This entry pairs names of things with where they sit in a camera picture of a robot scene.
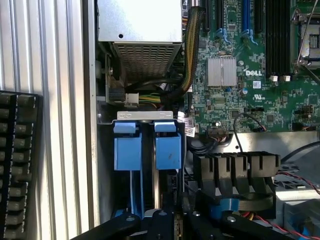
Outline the black RAM slot bank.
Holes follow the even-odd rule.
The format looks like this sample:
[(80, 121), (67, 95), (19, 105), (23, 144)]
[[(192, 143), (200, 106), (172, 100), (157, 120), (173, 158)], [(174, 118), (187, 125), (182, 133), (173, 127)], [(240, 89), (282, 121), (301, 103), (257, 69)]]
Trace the black RAM slot bank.
[(291, 0), (265, 1), (265, 60), (272, 83), (291, 76)]

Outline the blue expansion slot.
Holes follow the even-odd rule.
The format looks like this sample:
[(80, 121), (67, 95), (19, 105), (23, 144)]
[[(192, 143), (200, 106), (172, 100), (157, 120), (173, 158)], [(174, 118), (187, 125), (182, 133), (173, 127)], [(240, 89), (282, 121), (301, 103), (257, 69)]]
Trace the blue expansion slot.
[(242, 3), (242, 31), (250, 30), (251, 24), (251, 0), (241, 0)]

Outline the black expansion slot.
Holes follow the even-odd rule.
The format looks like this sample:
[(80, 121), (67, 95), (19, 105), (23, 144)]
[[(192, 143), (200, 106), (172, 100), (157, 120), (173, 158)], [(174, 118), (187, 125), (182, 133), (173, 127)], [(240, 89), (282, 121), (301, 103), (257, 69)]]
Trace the black expansion slot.
[(224, 0), (215, 0), (216, 29), (224, 28)]
[(263, 0), (254, 0), (254, 32), (260, 34), (263, 31)]
[(209, 33), (211, 30), (211, 0), (203, 0), (204, 7), (204, 20), (203, 20), (203, 31)]

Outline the black plastic fan shroud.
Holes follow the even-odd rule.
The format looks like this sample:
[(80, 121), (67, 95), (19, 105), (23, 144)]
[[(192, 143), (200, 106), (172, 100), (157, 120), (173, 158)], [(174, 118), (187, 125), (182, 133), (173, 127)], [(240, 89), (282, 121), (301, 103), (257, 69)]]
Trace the black plastic fan shroud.
[(195, 207), (215, 220), (221, 219), (224, 212), (249, 212), (275, 219), (273, 178), (280, 163), (278, 154), (266, 151), (195, 155)]

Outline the green Dell motherboard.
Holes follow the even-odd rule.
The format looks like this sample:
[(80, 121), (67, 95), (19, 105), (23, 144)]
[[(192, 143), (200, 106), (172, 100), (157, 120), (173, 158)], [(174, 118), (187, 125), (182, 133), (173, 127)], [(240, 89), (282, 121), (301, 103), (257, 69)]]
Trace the green Dell motherboard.
[[(320, 0), (290, 0), (295, 6)], [(250, 30), (242, 31), (242, 0), (224, 0), (223, 28), (216, 26), (216, 0), (211, 0), (210, 31), (200, 31), (195, 80), (185, 100), (185, 112), (198, 135), (226, 135), (232, 131), (320, 131), (320, 76), (308, 71), (272, 83), (266, 77), (266, 0), (263, 0), (263, 30), (255, 34), (254, 0), (250, 0)], [(206, 85), (206, 60), (235, 57), (237, 84)]]

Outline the black computer keyboard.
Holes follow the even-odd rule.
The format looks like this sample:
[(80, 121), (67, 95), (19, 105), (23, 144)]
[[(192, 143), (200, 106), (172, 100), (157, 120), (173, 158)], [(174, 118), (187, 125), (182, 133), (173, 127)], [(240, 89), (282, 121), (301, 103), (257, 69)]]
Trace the black computer keyboard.
[(0, 240), (26, 240), (39, 162), (43, 98), (0, 90)]

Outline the grey open PC case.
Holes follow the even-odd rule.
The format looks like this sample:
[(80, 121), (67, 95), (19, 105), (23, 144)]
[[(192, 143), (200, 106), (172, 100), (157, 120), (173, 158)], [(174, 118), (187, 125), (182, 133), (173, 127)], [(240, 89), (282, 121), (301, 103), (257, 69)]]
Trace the grey open PC case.
[[(182, 43), (163, 77), (131, 79), (110, 42), (99, 41), (98, 0), (85, 0), (86, 56), (90, 65), (85, 103), (90, 120), (91, 176), (96, 203), (94, 228), (123, 213), (133, 214), (130, 172), (114, 170), (113, 128), (119, 111), (172, 111), (182, 139), (182, 167), (156, 170), (152, 151), (144, 150), (145, 217), (152, 210), (174, 215), (174, 240), (183, 240), (183, 193), (197, 192), (194, 156), (213, 153), (268, 152), (280, 156), (273, 184), (276, 216), (266, 219), (253, 212), (239, 214), (293, 238), (320, 240), (320, 130), (286, 132), (237, 132), (199, 135), (185, 112), (186, 97), (196, 78), (200, 33), (205, 9), (200, 0), (181, 0)], [(137, 108), (125, 107), (126, 94), (139, 93)]]

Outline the silver chipset heatsink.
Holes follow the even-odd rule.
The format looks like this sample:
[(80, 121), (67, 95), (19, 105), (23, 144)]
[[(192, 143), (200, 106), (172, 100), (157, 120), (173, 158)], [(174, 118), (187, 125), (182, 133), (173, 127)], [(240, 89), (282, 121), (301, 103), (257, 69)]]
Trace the silver chipset heatsink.
[(209, 57), (205, 62), (207, 87), (237, 85), (237, 59), (232, 56)]

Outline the metal CPU socket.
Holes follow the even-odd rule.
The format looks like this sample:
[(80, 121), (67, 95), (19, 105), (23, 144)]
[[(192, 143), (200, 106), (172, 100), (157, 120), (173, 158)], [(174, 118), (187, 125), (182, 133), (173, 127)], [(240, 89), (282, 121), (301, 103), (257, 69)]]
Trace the metal CPU socket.
[(296, 75), (320, 76), (320, 7), (310, 3), (292, 8), (290, 63)]

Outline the silver power supply box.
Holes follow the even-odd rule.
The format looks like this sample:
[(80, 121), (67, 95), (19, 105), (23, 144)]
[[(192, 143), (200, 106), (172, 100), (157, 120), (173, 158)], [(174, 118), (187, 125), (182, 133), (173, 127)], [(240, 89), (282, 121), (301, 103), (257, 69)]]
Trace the silver power supply box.
[(182, 0), (97, 0), (98, 40), (111, 43), (130, 79), (161, 78), (183, 41)]

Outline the silver disk bay bracket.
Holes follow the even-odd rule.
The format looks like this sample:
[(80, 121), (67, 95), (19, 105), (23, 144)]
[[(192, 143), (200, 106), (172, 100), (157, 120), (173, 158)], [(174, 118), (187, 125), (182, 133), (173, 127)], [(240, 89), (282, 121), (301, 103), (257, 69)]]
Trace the silver disk bay bracket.
[(115, 121), (173, 121), (172, 111), (118, 111)]

